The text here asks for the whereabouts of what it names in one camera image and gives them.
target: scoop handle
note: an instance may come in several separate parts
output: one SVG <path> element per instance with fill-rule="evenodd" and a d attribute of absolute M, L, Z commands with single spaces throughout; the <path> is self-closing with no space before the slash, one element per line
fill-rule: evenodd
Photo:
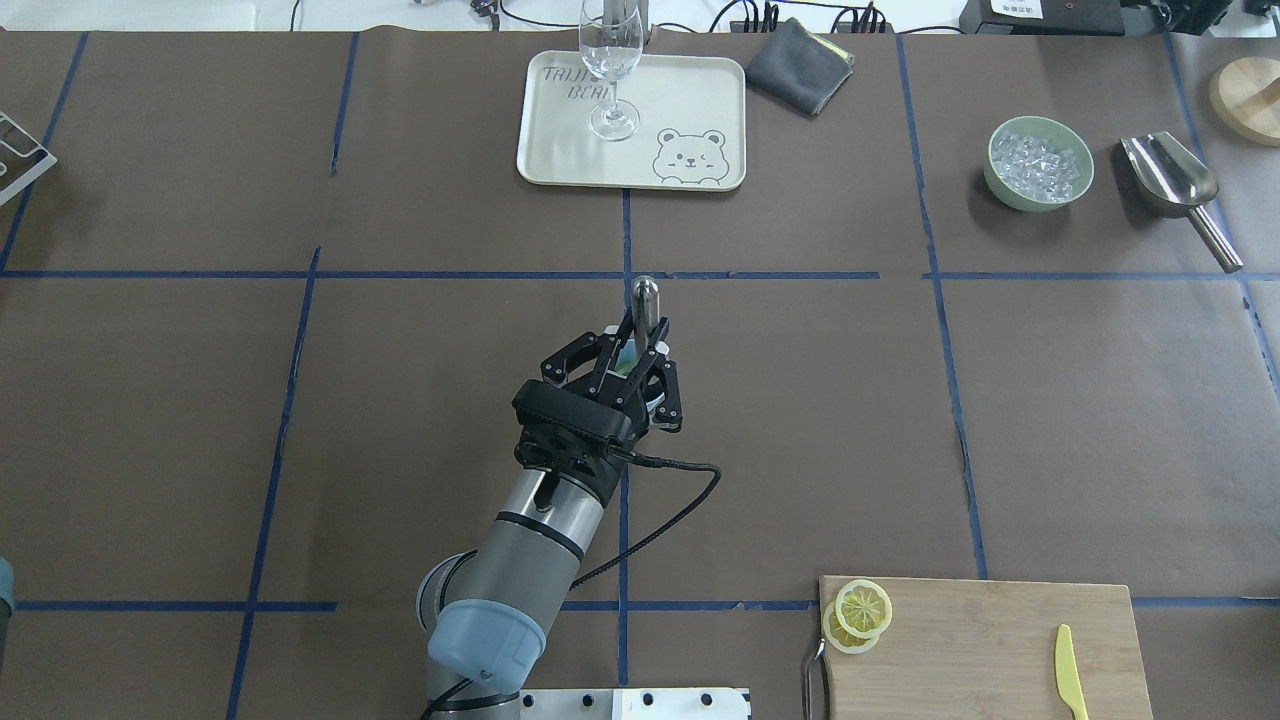
<path fill-rule="evenodd" d="M 1240 254 L 1235 251 L 1235 247 L 1231 247 L 1231 241 L 1226 240 L 1222 228 L 1217 227 L 1217 222 L 1208 214 L 1204 205 L 1192 208 L 1187 218 L 1196 225 L 1196 232 L 1199 233 L 1208 251 L 1213 254 L 1217 264 L 1222 266 L 1224 273 L 1234 273 L 1244 266 L 1244 263 L 1240 261 Z"/>

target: gray cloth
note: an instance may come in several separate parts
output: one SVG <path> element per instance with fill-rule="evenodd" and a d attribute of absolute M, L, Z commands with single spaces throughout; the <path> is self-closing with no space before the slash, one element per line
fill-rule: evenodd
<path fill-rule="evenodd" d="M 809 32 L 800 20 L 782 23 L 746 67 L 751 85 L 817 115 L 854 72 L 854 55 Z"/>

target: cutting board handle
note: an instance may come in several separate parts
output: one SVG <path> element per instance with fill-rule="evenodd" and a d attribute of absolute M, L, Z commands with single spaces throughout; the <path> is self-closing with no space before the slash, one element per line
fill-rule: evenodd
<path fill-rule="evenodd" d="M 805 659 L 804 671 L 801 673 L 801 682 L 804 682 L 804 685 L 801 685 L 800 701 L 804 705 L 804 720 L 814 720 L 813 719 L 813 669 L 817 667 L 817 666 L 819 666 L 819 665 L 826 666 L 826 664 L 827 664 L 826 656 L 827 656 L 827 638 L 823 638 L 822 635 L 819 635 L 818 637 L 818 650 L 814 651 L 813 655 L 810 655 L 810 656 L 808 656 Z M 822 667 L 822 671 L 818 673 L 818 675 L 822 678 L 823 720 L 826 720 L 826 717 L 827 717 L 827 708 L 831 707 L 831 696 L 829 696 L 829 692 L 828 692 L 829 688 L 827 685 L 826 667 Z"/>

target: black box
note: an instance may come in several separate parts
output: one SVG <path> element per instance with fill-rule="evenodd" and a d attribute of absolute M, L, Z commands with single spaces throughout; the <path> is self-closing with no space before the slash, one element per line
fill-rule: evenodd
<path fill-rule="evenodd" d="M 1039 8 L 1043 19 L 1028 13 Z M 1120 0 L 969 0 L 960 29 L 970 35 L 1124 35 Z"/>

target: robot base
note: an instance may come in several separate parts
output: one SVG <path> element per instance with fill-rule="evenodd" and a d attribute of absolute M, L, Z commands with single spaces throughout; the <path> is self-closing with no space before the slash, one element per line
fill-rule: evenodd
<path fill-rule="evenodd" d="M 521 720 L 750 720 L 751 693 L 733 688 L 524 691 Z"/>

